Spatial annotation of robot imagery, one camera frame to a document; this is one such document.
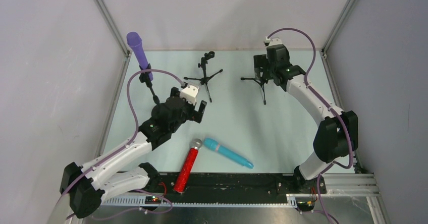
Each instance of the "red microphone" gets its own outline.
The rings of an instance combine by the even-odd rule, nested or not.
[[[196,156],[202,146],[203,144],[200,139],[193,139],[190,143],[189,153],[187,154],[186,160],[184,161],[183,167],[181,168],[180,174],[178,175],[177,181],[174,185],[175,191],[183,193],[187,179],[190,176],[190,171],[192,171],[193,164],[195,163]]]

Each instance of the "red glitter handle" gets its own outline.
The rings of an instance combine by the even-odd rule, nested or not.
[[[186,160],[184,161],[183,167],[181,168],[180,174],[178,175],[177,181],[174,185],[174,190],[182,193],[184,186],[186,186],[187,179],[189,178],[190,171],[192,170],[193,163],[195,163],[198,150],[191,148],[187,154]]]

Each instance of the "microphone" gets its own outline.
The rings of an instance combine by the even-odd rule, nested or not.
[[[143,49],[143,41],[137,32],[130,32],[126,35],[126,40],[128,42],[128,46],[134,51],[135,56],[137,57],[138,63],[141,69],[149,68],[149,64],[146,58],[146,54]],[[150,81],[153,80],[153,74],[150,72],[149,74]]]

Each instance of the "tripod leg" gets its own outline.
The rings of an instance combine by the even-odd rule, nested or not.
[[[264,94],[264,84],[261,85],[261,90],[263,91],[263,104],[266,105],[266,95]]]
[[[187,78],[187,77],[184,77],[183,79],[185,79],[185,80],[188,80],[188,79],[190,79],[190,80],[198,80],[198,81],[201,81],[201,79],[195,79],[195,78]]]
[[[212,103],[211,95],[209,94],[208,83],[205,84],[206,91],[208,92],[209,101]]]
[[[219,73],[221,73],[221,72],[223,72],[223,69],[220,69],[217,73],[215,73],[215,74],[213,74],[213,75],[209,76],[208,80],[210,80],[210,79],[214,78],[214,76],[215,76],[215,75],[217,75],[217,74],[219,74]]]

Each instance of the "white panel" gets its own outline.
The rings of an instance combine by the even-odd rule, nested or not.
[[[150,51],[147,59],[155,69],[168,70],[178,77],[202,77],[197,67],[203,51]],[[194,172],[217,173],[292,173],[313,152],[313,139],[318,129],[315,121],[303,106],[290,94],[270,81],[266,86],[267,105],[263,105],[260,87],[253,81],[240,77],[254,75],[253,56],[260,51],[217,51],[208,61],[207,74],[219,69],[224,71],[210,80],[209,102],[205,87],[201,87],[198,102],[208,102],[202,123],[186,122],[171,140],[133,161],[124,170],[132,170],[142,162],[151,163],[158,171],[179,172],[193,138],[210,137],[233,149],[254,164],[253,169],[243,167],[208,148],[201,148]],[[290,51],[293,64],[307,69],[313,53],[307,50]],[[319,53],[309,79],[313,85],[332,100],[329,83]],[[127,139],[135,129],[134,119],[126,97],[129,77],[137,72],[138,62],[131,57],[125,83],[118,100],[105,151],[110,151]],[[159,73],[153,74],[153,88],[161,102],[170,95],[172,87],[179,87],[176,80]],[[130,96],[140,125],[150,118],[154,102],[148,88],[137,78],[131,84]],[[341,163],[347,164],[348,157]],[[330,173],[352,173],[334,166]]]
[[[392,223],[426,223],[428,0],[360,0],[327,52]]]
[[[346,0],[105,0],[125,36],[137,31],[146,49],[262,48],[282,27],[325,43]],[[310,48],[296,32],[283,33],[290,48]]]
[[[93,0],[0,0],[0,223],[46,223],[90,160],[123,55]]]

